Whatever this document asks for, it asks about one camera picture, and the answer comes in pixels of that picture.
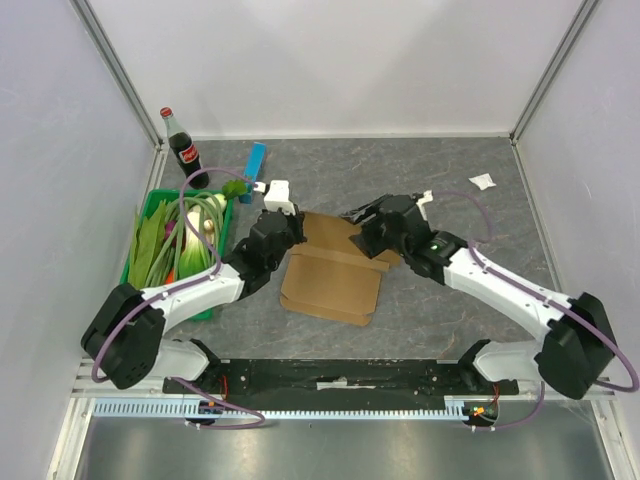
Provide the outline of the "brown cardboard box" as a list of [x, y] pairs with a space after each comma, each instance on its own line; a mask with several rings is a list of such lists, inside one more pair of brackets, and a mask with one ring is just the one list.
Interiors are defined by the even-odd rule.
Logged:
[[385, 251], [370, 259], [352, 242], [360, 228], [346, 220], [307, 212], [306, 241], [291, 249], [280, 302], [288, 311], [366, 326], [376, 310], [383, 275], [401, 263]]

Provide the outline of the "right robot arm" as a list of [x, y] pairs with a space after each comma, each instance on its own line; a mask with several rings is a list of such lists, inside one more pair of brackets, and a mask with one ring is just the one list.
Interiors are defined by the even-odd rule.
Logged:
[[528, 341], [476, 342], [462, 357], [458, 381], [483, 392], [500, 381], [543, 381], [583, 398], [614, 357], [615, 337], [600, 300], [577, 298], [532, 283], [483, 257], [470, 242], [430, 226], [428, 192], [386, 194], [342, 214], [360, 228], [351, 242], [367, 257], [397, 253], [420, 277], [466, 293], [514, 321]]

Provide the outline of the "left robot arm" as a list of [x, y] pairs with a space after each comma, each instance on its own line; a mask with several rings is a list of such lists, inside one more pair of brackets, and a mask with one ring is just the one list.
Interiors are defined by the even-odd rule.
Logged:
[[179, 377], [198, 393], [211, 392], [220, 378], [211, 352], [196, 340], [167, 340], [166, 332], [266, 285], [285, 253], [306, 241], [303, 222], [302, 212], [263, 211], [249, 235], [214, 267], [164, 287], [114, 288], [81, 339], [94, 360], [92, 380], [125, 390], [149, 375]]

